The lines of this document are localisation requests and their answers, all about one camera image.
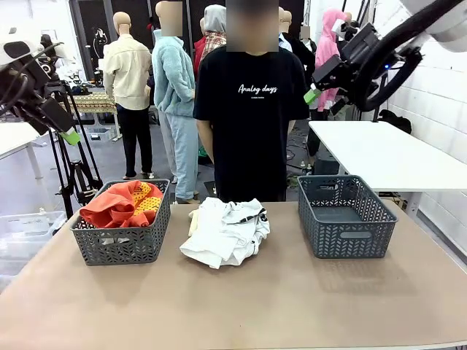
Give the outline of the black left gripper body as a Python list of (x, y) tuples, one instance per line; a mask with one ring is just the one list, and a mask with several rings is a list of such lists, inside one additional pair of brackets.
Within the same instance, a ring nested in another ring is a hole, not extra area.
[(36, 61), (20, 65), (20, 61), (1, 70), (1, 115), (13, 110), (20, 101), (34, 100), (36, 92), (47, 83), (47, 74)]

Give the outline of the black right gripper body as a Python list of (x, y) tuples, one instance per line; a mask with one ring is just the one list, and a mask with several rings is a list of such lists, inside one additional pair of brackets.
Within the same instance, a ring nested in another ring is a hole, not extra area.
[(362, 28), (348, 26), (345, 41), (347, 43), (340, 53), (340, 58), (344, 62), (344, 80), (339, 88), (350, 91), (352, 80), (356, 78), (372, 48), (378, 44), (379, 34), (371, 23), (365, 24)]

